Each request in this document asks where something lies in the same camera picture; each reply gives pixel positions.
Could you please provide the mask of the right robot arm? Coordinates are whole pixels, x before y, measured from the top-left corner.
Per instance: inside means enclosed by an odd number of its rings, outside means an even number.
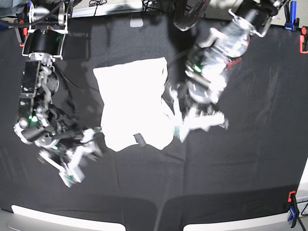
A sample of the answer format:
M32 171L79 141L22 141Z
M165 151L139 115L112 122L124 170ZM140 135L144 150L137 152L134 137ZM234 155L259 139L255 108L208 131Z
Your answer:
M68 19L76 0L33 0L30 3L22 55L27 57L21 80L14 132L25 144L41 147L45 161L63 178L80 182L83 157L96 160L102 153L95 142L100 128L81 127L74 115L57 108L52 97L65 75L56 64L62 57Z

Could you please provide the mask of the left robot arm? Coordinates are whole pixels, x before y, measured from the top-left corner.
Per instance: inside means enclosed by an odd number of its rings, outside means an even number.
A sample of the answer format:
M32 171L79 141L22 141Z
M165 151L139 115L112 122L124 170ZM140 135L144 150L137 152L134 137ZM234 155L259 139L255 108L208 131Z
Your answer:
M264 37L285 0L245 0L222 29L211 28L206 40L187 54L183 83L170 81L166 89L173 103L174 135L184 141L189 132L227 129L228 119L217 104L224 92L231 66L247 51L250 38Z

